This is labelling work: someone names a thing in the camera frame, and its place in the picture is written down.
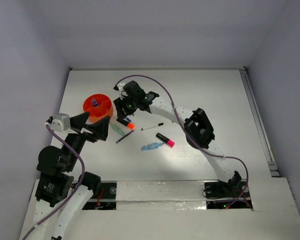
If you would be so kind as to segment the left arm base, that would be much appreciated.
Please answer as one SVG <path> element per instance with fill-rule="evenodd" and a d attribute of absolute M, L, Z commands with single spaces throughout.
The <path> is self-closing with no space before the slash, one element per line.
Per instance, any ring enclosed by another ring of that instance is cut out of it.
<path fill-rule="evenodd" d="M 97 195 L 93 195 L 83 206 L 83 210 L 116 210 L 117 208 L 117 182 L 103 181 L 100 191 Z"/>

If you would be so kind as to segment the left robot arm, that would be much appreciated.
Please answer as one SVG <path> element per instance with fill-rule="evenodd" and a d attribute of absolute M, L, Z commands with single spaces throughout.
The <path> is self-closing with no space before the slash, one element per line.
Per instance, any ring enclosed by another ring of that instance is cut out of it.
<path fill-rule="evenodd" d="M 89 116 L 58 113 L 45 122 L 61 147 L 48 145 L 38 155 L 31 240 L 65 240 L 84 205 L 100 194 L 101 178 L 85 170 L 80 153 L 85 143 L 107 139 L 110 117 L 88 124 Z"/>

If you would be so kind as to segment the orange highlighter black body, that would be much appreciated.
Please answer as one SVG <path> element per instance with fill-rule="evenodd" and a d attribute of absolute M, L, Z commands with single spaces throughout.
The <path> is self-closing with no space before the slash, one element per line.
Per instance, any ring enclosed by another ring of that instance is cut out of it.
<path fill-rule="evenodd" d="M 116 119 L 117 122 L 121 123 L 122 125 L 126 126 L 127 128 L 134 130 L 135 129 L 135 125 L 125 119 L 122 118 L 117 118 Z"/>

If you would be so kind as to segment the pink highlighter black body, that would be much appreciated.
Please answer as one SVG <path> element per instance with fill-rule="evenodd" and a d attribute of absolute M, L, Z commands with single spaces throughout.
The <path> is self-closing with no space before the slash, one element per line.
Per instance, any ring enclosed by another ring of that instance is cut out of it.
<path fill-rule="evenodd" d="M 166 145 L 168 145 L 170 148 L 173 148 L 174 145 L 175 145 L 175 142 L 172 141 L 171 139 L 169 139 L 168 137 L 164 136 L 163 134 L 161 133 L 157 133 L 155 135 L 159 140 L 161 140 L 162 142 L 164 142 Z"/>

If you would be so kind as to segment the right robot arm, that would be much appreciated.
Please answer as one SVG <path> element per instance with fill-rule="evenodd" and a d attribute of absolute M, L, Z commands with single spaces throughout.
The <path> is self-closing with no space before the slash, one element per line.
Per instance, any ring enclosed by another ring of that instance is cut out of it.
<path fill-rule="evenodd" d="M 140 110 L 164 117 L 181 126 L 187 142 L 203 153 L 217 176 L 217 182 L 208 187 L 209 194 L 214 193 L 218 198 L 230 198 L 238 191 L 242 177 L 231 167 L 215 143 L 214 128 L 203 109 L 177 107 L 172 100 L 166 100 L 158 93 L 146 93 L 134 80 L 120 82 L 113 89 L 119 93 L 113 103 L 120 118 Z"/>

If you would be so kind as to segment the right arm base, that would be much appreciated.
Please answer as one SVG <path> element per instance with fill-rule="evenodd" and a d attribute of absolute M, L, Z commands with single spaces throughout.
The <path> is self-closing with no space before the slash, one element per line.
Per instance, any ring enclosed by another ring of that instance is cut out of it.
<path fill-rule="evenodd" d="M 249 187 L 241 181 L 236 190 L 228 190 L 220 182 L 204 183 L 202 196 L 208 210 L 253 209 Z"/>

